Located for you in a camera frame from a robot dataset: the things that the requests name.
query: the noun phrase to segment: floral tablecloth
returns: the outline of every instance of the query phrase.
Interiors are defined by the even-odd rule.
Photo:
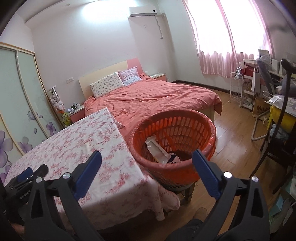
[[[45,180],[59,178],[87,161],[95,150],[102,154],[102,166],[79,203],[96,229],[122,223],[146,209],[153,210],[157,220],[162,220],[163,209],[179,208],[180,202],[174,193],[141,171],[107,108],[32,149],[12,165],[5,182],[27,167],[36,170],[42,164],[49,168]],[[56,203],[66,228],[71,229],[58,198]]]

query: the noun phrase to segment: frosted glass door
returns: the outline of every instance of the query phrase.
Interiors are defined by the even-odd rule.
[[[0,117],[0,178],[3,184],[11,165],[21,157]]]
[[[15,51],[0,48],[0,112],[6,128],[24,153],[47,137],[32,117],[20,82]]]
[[[52,112],[43,91],[35,66],[34,56],[20,51],[17,54],[24,89],[35,116],[37,116],[43,129],[47,131],[47,134],[53,136],[61,130],[61,126]]]

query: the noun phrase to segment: orange plastic basket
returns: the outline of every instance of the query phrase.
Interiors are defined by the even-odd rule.
[[[176,153],[181,163],[160,164],[146,147],[146,139],[156,136],[168,153]],[[169,190],[184,190],[199,176],[192,164],[192,152],[200,149],[210,160],[215,152],[216,128],[204,114],[190,109],[159,112],[144,119],[129,138],[129,148],[136,161]]]

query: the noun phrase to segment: wooden floor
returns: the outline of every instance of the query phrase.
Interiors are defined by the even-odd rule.
[[[211,161],[215,162],[222,171],[230,171],[235,177],[248,179],[260,157],[262,140],[252,142],[251,133],[255,118],[252,113],[244,108],[239,108],[238,103],[228,103],[229,94],[215,91],[223,102],[222,115],[215,113],[214,124],[217,128],[216,152]],[[266,133],[266,128],[260,121],[256,137]],[[268,206],[276,196],[272,190],[284,175],[283,168],[270,159],[266,159],[257,171]],[[129,230],[132,241],[164,241],[175,229],[183,226],[192,219],[195,211],[205,207],[211,211],[215,203],[205,190],[201,180],[195,185],[191,203],[183,205],[178,211],[172,211],[164,221],[152,220],[134,229]],[[235,198],[231,211],[220,232],[225,232],[233,218],[238,203]]]

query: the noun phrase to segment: window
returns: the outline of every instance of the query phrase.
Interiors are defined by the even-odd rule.
[[[271,53],[257,5],[253,0],[186,0],[205,74],[229,77],[244,58],[258,49]]]

